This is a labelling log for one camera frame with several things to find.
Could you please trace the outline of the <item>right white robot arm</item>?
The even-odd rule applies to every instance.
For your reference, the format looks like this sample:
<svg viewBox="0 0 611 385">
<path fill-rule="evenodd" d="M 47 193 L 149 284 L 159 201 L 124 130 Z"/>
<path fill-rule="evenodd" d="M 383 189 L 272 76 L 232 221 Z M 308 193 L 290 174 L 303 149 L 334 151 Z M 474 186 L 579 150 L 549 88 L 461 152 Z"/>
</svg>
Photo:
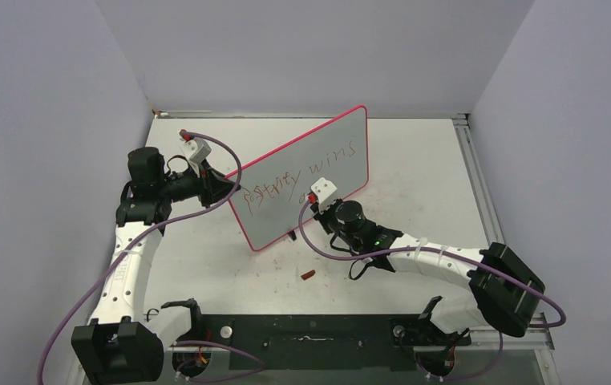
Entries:
<svg viewBox="0 0 611 385">
<path fill-rule="evenodd" d="M 337 200 L 326 210 L 310 203 L 299 214 L 306 213 L 331 241 L 344 241 L 334 260 L 361 261 L 365 270 L 419 274 L 465 290 L 458 298 L 440 294 L 427 305 L 419 321 L 425 341 L 439 343 L 476 326 L 520 338 L 532 327 L 545 286 L 507 245 L 462 249 L 431 243 L 367 219 L 357 201 Z"/>
</svg>

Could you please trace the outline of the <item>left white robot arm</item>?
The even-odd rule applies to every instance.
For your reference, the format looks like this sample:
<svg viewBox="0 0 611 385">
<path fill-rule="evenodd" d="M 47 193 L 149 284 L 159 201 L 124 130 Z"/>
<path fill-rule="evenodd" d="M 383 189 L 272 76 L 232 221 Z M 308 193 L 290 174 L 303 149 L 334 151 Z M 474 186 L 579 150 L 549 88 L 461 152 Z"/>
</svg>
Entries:
<svg viewBox="0 0 611 385">
<path fill-rule="evenodd" d="M 188 167 L 173 172 L 154 147 L 128 155 L 130 181 L 116 210 L 115 253 L 101 283 L 100 300 L 87 325 L 77 326 L 71 345 L 91 384 L 156 381 L 164 367 L 164 352 L 179 339 L 197 344 L 204 323 L 196 300 L 166 302 L 153 320 L 144 317 L 152 261 L 172 204 L 196 197 L 205 209 L 233 192 L 233 183 L 206 160 L 211 152 L 204 140 L 181 147 Z"/>
</svg>

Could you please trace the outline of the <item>pink framed whiteboard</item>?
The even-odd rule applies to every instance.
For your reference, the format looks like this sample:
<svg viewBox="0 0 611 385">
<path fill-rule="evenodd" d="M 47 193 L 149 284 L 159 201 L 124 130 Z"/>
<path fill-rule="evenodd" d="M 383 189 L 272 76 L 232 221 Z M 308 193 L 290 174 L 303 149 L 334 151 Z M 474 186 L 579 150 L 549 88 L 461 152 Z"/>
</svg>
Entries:
<svg viewBox="0 0 611 385">
<path fill-rule="evenodd" d="M 358 105 L 229 173 L 240 181 L 229 203 L 249 248 L 261 251 L 294 231 L 320 178 L 341 197 L 365 187 L 368 149 L 368 111 Z"/>
</svg>

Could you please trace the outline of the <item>red marker cap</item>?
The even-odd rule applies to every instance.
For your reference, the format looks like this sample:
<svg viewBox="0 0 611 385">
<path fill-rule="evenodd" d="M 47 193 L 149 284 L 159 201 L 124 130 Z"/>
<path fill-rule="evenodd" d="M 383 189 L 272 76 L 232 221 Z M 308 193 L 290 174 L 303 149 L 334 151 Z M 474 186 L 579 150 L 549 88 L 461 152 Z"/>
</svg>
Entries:
<svg viewBox="0 0 611 385">
<path fill-rule="evenodd" d="M 313 277 L 315 274 L 316 274 L 316 271 L 314 269 L 312 269 L 312 270 L 302 274 L 301 275 L 301 279 L 302 280 L 307 280 L 307 279 Z"/>
</svg>

